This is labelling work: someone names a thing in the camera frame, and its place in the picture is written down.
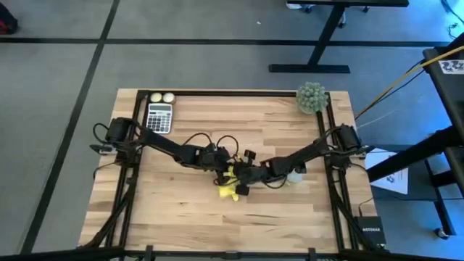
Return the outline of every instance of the small white object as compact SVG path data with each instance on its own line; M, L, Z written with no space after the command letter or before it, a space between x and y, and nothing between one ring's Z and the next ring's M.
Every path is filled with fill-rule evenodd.
M302 5L301 4L289 4L289 3L286 3L287 7L289 9L301 9L302 8Z
M168 103L168 104L173 104L174 103L174 94L173 93L165 93L165 95L162 96L162 100L165 102L165 103Z
M388 152L383 149L374 149L369 152L365 158L365 167L373 167L380 162L388 159L395 155L394 152ZM397 171L391 175L381 178L371 183L372 186L376 186L381 189L386 189L401 194L407 194L407 168Z
M160 102L162 99L162 95L160 93L154 93L150 95L150 101L152 102Z
M287 181L292 183L300 183L303 180L303 175L301 173L296 173L293 170L290 174L287 175Z
M171 104L149 104L146 127L155 133L167 134L173 122L173 106Z

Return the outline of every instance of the caster wheel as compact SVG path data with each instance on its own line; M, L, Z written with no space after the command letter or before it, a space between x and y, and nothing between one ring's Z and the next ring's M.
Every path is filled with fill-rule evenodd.
M444 239L444 240L447 240L450 237L443 231L443 228L435 229L434 233L435 233L436 236L438 236L439 238Z

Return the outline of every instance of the sticker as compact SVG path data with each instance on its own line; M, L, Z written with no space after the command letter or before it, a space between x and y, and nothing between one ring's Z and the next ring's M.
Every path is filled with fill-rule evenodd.
M444 74L463 74L464 60L438 61Z
M396 153L388 152L383 149L374 149L369 152L365 158L366 168L373 167L380 162L394 156ZM383 177L377 181L371 183L372 186L376 186L381 189L387 189L390 191L398 192L404 195L407 195L407 179L408 179L408 169L407 167L403 170L397 171Z

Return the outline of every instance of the calculator display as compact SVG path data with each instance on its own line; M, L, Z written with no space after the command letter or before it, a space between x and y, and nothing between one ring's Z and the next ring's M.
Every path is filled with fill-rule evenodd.
M170 111L171 108L169 106L159 106L159 105L150 105L151 110L167 110Z

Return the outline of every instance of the yellow toy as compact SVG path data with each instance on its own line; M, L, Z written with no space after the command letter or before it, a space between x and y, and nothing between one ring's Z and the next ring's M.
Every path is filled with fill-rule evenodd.
M221 198L226 198L228 196L231 196L232 199L236 202L239 200L239 195L235 193L235 188L237 185L240 184L239 181L237 181L236 176L233 174L233 166L230 166L228 168L228 172L224 173L225 177L231 177L227 184L224 186L219 186L219 196Z

